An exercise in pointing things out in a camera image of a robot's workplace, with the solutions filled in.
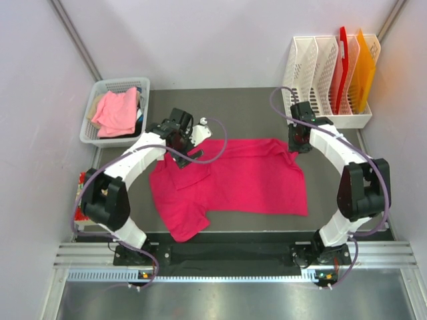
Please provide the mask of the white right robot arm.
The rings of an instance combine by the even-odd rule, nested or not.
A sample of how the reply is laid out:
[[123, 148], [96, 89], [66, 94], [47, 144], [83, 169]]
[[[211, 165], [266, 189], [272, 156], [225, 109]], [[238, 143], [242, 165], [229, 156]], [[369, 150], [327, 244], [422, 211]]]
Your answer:
[[309, 102], [290, 108], [288, 145], [291, 152], [317, 149], [340, 173], [338, 210], [314, 233], [308, 249], [297, 249], [295, 262], [308, 267], [327, 264], [341, 254], [350, 236], [391, 205], [390, 166], [357, 150], [327, 117], [316, 117]]

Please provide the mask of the magenta t shirt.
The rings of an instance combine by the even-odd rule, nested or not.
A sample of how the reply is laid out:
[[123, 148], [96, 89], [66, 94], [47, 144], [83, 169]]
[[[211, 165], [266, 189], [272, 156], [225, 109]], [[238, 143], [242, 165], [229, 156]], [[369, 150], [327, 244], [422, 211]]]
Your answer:
[[186, 242], [210, 224], [209, 211], [308, 216], [297, 152], [279, 139], [209, 139], [201, 163], [180, 169], [170, 154], [149, 175], [155, 208], [173, 239]]

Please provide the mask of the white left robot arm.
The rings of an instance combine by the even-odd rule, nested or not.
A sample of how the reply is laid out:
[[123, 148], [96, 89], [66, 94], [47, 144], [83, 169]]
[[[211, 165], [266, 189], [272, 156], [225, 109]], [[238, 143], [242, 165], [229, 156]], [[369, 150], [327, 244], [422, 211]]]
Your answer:
[[140, 265], [147, 263], [151, 248], [146, 244], [147, 235], [130, 217], [128, 190], [151, 163], [164, 159], [166, 153], [171, 153], [172, 162], [180, 169], [198, 160], [203, 152], [194, 149], [209, 137], [206, 118], [195, 124], [190, 113], [174, 108], [167, 119], [147, 126], [118, 161], [100, 172], [86, 172], [82, 213], [114, 239], [130, 246], [131, 260]]

